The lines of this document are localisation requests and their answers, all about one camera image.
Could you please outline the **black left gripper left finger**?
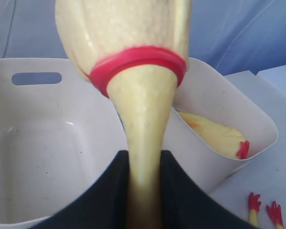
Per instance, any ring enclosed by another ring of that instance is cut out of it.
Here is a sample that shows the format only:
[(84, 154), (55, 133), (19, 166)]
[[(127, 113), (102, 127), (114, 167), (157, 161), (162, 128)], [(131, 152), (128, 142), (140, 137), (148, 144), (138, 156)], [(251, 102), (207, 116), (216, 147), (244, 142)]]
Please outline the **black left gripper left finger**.
[(79, 198), (32, 229), (124, 229), (129, 183), (128, 151), (121, 150)]

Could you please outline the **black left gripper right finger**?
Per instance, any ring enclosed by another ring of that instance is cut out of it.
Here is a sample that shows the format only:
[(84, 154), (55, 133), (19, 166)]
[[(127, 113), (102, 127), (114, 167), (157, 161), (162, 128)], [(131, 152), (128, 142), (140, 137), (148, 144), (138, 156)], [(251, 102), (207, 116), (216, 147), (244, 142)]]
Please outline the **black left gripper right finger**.
[(161, 152), (160, 173), (164, 229), (255, 228), (202, 191), (168, 150)]

